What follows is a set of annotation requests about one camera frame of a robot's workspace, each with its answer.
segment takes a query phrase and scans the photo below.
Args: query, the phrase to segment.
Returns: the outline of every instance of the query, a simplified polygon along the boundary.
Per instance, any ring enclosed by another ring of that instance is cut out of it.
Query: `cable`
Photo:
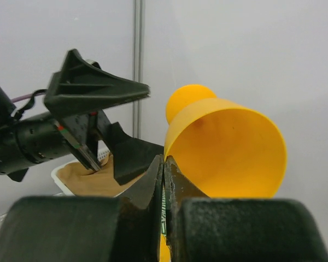
[[[47,89],[39,89],[39,90],[36,90],[34,91],[34,93],[31,94],[30,96],[30,99],[29,101],[27,102],[27,104],[25,104],[21,109],[18,109],[15,116],[13,117],[15,120],[20,120],[24,114],[24,112],[26,110],[29,110],[31,109],[34,104],[35,104],[35,97],[36,96],[39,96],[39,95],[42,95],[42,94],[45,94],[47,91]]]
[[[32,94],[26,94],[26,95],[24,95],[24,96],[20,96],[20,97],[16,97],[16,98],[11,99],[11,102],[12,102],[12,103],[17,103],[17,102],[20,102],[20,101],[23,101],[23,100],[26,100],[26,99],[31,98],[31,96],[32,96]]]

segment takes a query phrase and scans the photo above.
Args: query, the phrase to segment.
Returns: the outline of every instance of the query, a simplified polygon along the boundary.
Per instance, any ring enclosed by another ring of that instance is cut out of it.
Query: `yellow cup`
[[[207,87],[176,90],[166,106],[165,158],[212,198],[270,198],[286,169],[286,147],[265,115],[217,98]]]

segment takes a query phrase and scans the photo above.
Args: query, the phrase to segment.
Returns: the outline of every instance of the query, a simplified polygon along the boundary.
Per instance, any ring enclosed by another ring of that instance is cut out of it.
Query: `gray wall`
[[[277,197],[305,203],[328,246],[328,1],[145,1],[143,50],[142,138],[163,144],[186,84],[263,112],[288,145]]]
[[[133,1],[0,0],[0,85],[9,97],[46,88],[67,50],[77,48],[103,70],[132,78]],[[41,99],[26,117],[46,111]],[[107,110],[132,131],[132,105]],[[21,183],[0,176],[0,214],[18,198],[60,192],[50,176],[67,156],[31,168]]]

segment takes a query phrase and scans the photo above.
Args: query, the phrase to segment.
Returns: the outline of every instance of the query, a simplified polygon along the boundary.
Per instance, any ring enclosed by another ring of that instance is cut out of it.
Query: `metal strip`
[[[143,0],[134,0],[134,48],[133,48],[133,79],[142,81],[142,37],[143,37]],[[141,137],[141,101],[133,103],[132,136]]]

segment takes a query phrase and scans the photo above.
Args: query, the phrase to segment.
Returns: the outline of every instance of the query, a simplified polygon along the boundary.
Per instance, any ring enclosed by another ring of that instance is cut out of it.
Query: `wire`
[[[23,100],[26,100],[26,99],[31,98],[31,96],[32,96],[32,94],[26,94],[26,95],[24,95],[24,96],[20,96],[20,97],[16,97],[16,98],[14,98],[14,99],[11,99],[11,102],[12,102],[12,103],[17,103],[17,102],[20,102],[20,101],[23,101]]]
[[[42,94],[45,94],[47,89],[39,89],[34,91],[34,93],[31,94],[29,101],[27,104],[25,104],[21,109],[18,109],[15,113],[15,116],[13,117],[15,120],[20,120],[26,110],[31,109],[35,104],[35,97],[40,96]]]

